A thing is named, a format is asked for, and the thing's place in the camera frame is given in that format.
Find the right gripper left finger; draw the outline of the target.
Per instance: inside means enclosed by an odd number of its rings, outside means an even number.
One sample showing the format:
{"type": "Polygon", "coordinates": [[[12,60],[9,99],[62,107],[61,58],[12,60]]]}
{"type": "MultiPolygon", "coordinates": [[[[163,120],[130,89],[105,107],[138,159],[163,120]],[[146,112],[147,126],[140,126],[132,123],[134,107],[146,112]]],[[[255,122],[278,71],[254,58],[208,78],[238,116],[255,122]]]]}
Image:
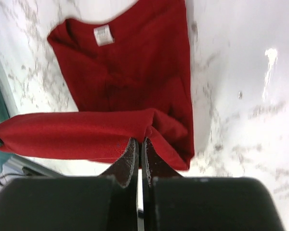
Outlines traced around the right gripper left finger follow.
{"type": "Polygon", "coordinates": [[[138,144],[95,177],[25,177],[0,191],[0,231],[135,231],[138,144]]]}

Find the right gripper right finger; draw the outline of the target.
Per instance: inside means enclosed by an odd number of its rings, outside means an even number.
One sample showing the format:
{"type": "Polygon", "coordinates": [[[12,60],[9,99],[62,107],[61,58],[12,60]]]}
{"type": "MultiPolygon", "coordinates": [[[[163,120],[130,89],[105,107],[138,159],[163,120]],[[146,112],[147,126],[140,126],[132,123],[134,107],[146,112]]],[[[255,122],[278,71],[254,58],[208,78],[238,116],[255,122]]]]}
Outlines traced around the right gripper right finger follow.
{"type": "Polygon", "coordinates": [[[282,231],[267,188],[255,178],[184,177],[146,139],[142,145],[147,231],[282,231]]]}

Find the red t shirt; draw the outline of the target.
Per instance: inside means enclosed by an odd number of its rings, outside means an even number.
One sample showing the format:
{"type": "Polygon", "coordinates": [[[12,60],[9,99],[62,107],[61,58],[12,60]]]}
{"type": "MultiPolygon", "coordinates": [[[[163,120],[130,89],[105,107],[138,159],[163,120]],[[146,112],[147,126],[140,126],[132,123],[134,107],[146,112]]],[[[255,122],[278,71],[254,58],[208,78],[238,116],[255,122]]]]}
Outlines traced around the red t shirt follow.
{"type": "Polygon", "coordinates": [[[68,18],[48,35],[77,112],[0,123],[1,150],[113,163],[149,138],[172,168],[195,154],[190,46],[183,0],[140,0],[105,24],[68,18]]]}

